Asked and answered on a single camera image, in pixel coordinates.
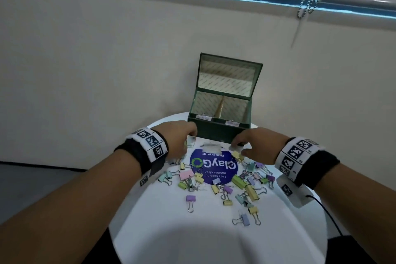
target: white label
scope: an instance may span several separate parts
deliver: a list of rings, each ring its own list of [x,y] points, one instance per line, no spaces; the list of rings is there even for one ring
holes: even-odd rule
[[[209,117],[209,116],[197,115],[196,117],[198,119],[202,119],[202,120],[206,120],[206,121],[212,121],[212,117]]]
[[[235,122],[235,121],[226,121],[225,125],[230,125],[230,126],[235,126],[238,127],[239,126],[239,122]]]

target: finger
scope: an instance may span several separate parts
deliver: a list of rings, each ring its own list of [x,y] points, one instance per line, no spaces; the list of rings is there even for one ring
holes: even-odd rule
[[[253,149],[251,149],[251,148],[242,149],[241,155],[243,155],[244,157],[248,157],[249,159],[252,159]]]
[[[197,126],[196,126],[196,124],[194,123],[194,122],[192,122],[192,121],[190,121],[190,122],[187,122],[187,131],[188,131],[188,134],[190,135],[190,136],[196,136],[196,135],[198,135],[198,129],[197,129]]]
[[[249,130],[245,129],[243,132],[235,136],[234,140],[231,142],[231,146],[236,148],[236,146],[241,142],[249,142]]]

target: wall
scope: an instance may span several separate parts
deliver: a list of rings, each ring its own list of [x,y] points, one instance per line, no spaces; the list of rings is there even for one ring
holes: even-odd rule
[[[396,189],[393,21],[225,0],[0,0],[0,160],[89,168],[188,111],[201,52],[264,63],[252,122]]]

